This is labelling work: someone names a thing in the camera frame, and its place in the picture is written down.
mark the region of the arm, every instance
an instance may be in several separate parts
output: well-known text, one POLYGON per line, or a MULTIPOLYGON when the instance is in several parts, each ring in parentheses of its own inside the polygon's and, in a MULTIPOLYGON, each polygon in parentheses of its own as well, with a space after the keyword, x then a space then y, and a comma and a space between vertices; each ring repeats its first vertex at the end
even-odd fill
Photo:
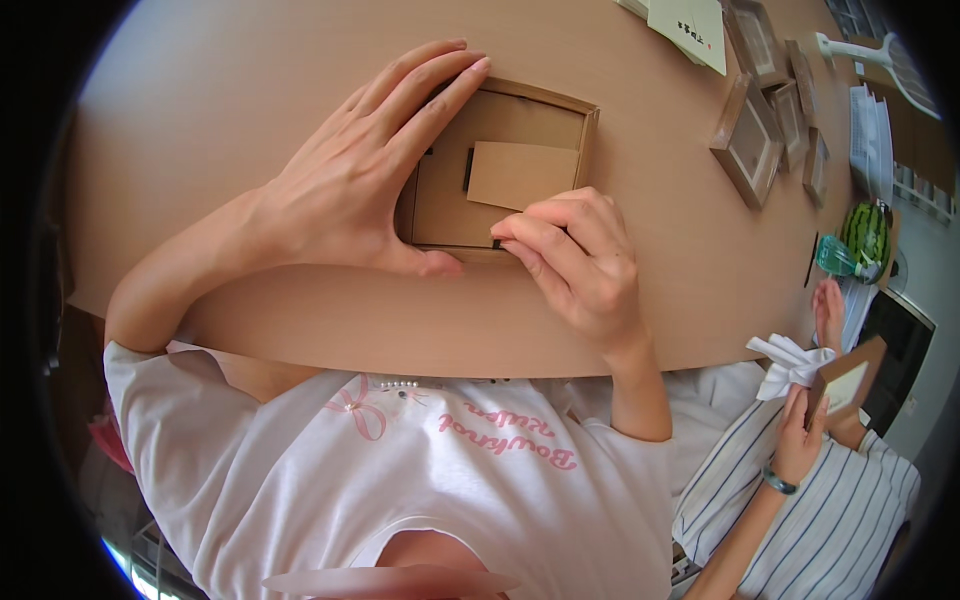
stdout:
MULTIPOLYGON (((837 356, 843 355, 843 323, 847 307, 835 279, 824 279, 813 292, 813 314, 817 321, 817 340, 824 348, 831 348, 837 356)), ((854 452, 859 451, 867 429, 854 413, 829 429, 830 436, 854 452)))
POLYGON ((610 367, 613 428, 646 442, 669 440, 670 408, 640 314, 634 246, 613 200, 592 188, 564 192, 507 217, 491 235, 610 367))
MULTIPOLYGON (((780 441, 771 468, 780 479, 797 486, 810 472, 820 454, 827 403, 821 403, 821 410, 809 432, 804 430, 805 414, 806 388, 795 384, 783 405, 783 416, 778 426, 780 441)), ((785 495, 761 481, 747 509, 707 561, 707 566, 686 592, 684 600, 727 600, 735 597, 747 567, 785 501, 785 495)))
POLYGON ((404 55, 338 108, 274 180, 151 252, 113 293, 107 341, 160 351, 197 298, 284 264, 459 274, 460 263, 445 252, 400 242, 393 214, 420 156, 487 77, 489 60, 466 46, 432 42, 404 55))

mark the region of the plastic bottle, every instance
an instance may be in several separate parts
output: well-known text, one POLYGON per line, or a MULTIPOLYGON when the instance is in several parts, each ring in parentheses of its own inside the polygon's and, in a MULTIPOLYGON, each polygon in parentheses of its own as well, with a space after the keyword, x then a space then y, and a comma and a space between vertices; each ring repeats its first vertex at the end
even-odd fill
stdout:
POLYGON ((853 252, 847 245, 832 235, 825 235, 817 246, 817 265, 835 276, 853 275, 869 280, 879 270, 878 264, 861 265, 853 258, 853 252))

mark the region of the striped shirt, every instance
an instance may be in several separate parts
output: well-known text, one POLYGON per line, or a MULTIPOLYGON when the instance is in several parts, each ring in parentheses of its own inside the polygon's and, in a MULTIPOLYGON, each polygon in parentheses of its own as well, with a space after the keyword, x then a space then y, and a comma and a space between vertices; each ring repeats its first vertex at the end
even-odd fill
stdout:
MULTIPOLYGON (((743 514, 777 446, 783 399, 755 402, 731 425, 681 495, 673 536, 704 565, 743 514)), ((820 456, 787 498, 738 595, 865 598, 894 535, 909 518, 920 475, 874 432, 857 452, 825 437, 820 456)))

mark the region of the sleeve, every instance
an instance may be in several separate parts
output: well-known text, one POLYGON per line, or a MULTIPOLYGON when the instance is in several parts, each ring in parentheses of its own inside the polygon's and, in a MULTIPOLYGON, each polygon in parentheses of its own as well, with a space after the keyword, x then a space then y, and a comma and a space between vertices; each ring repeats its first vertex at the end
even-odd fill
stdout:
POLYGON ((259 408, 203 350, 141 354, 110 342, 120 438, 157 524, 192 571, 227 473, 259 408))
POLYGON ((920 493, 920 473, 917 468, 894 452, 873 429, 867 430, 857 452, 868 460, 880 461, 880 467, 889 478, 894 493, 898 495, 898 500, 906 511, 906 518, 909 519, 920 493))
POLYGON ((583 428, 603 452, 613 459, 619 476, 625 480, 636 480, 648 491, 662 491, 662 495, 669 501, 670 471, 676 458, 673 440, 636 440, 594 418, 585 420, 583 428))

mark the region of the table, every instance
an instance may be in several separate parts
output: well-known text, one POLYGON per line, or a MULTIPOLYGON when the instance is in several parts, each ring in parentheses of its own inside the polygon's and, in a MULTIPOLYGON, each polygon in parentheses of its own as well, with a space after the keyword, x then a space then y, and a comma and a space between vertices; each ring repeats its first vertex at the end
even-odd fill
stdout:
MULTIPOLYGON (((614 2, 143 0, 80 97, 66 219, 76 290, 103 316, 135 262, 215 207, 277 174, 348 94, 429 39, 466 36, 492 74, 598 105, 590 182, 617 199, 639 257, 646 318, 664 370, 755 357, 747 340, 810 339, 815 231, 852 198, 846 61, 822 0, 768 0, 779 38, 808 53, 831 155, 817 211, 801 170, 747 209, 708 149, 739 72, 692 64, 614 2)), ((519 268, 469 265, 457 281, 294 266, 234 281, 187 315, 183 340, 317 367, 442 376, 577 376, 605 366, 519 268)))

